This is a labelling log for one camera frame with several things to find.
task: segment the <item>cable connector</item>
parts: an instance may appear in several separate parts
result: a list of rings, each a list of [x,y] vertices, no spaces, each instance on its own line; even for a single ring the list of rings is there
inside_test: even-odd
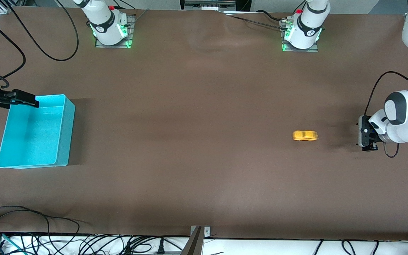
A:
[[[160,245],[158,246],[157,254],[165,254],[165,248],[163,248],[163,238],[160,239]]]

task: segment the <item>metal post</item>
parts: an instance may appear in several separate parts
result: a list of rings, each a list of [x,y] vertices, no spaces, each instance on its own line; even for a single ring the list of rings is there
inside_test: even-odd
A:
[[[205,231],[203,226],[196,227],[180,255],[201,255],[203,250],[204,234]]]

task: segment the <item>brown table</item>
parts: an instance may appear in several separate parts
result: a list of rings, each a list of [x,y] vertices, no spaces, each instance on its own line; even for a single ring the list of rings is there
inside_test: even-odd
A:
[[[17,10],[48,53],[73,51],[63,10]],[[0,20],[28,59],[11,89],[76,105],[70,165],[0,169],[0,205],[85,221],[82,233],[211,225],[219,237],[408,239],[408,144],[395,159],[355,145],[376,79],[408,76],[403,17],[330,15],[319,53],[294,53],[282,52],[277,30],[215,11],[148,11],[131,49],[95,49],[84,13],[70,13],[80,48],[67,62],[42,55],[13,15]],[[0,73],[20,61],[0,36]],[[385,77],[369,113],[400,89],[408,83]],[[294,130],[319,140],[295,142]],[[0,227],[46,231],[23,213]]]

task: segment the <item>toy car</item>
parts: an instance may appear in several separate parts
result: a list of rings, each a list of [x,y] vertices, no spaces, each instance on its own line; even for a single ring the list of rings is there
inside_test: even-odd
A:
[[[317,140],[317,132],[316,131],[300,131],[296,130],[292,133],[292,138],[295,141],[315,141]]]

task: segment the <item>blue plastic bin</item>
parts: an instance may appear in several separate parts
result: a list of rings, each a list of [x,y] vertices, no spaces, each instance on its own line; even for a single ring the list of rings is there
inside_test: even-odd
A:
[[[75,105],[65,95],[36,96],[39,108],[12,105],[0,148],[0,168],[66,166]]]

